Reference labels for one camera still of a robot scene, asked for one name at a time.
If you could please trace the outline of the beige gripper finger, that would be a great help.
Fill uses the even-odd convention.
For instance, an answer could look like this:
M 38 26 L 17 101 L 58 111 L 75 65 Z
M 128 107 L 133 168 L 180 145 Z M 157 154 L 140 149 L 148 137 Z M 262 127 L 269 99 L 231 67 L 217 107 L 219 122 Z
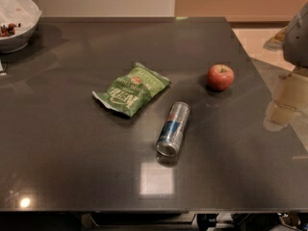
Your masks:
M 265 116 L 266 127 L 286 127 L 308 104 L 308 68 L 280 75 Z

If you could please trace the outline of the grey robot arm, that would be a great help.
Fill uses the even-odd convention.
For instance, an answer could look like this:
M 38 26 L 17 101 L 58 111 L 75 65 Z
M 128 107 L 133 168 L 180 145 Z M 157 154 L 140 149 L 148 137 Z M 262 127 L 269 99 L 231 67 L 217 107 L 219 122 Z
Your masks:
M 279 131 L 308 104 L 308 3 L 286 27 L 282 42 L 284 60 L 295 68 L 279 76 L 264 120 L 270 131 Z

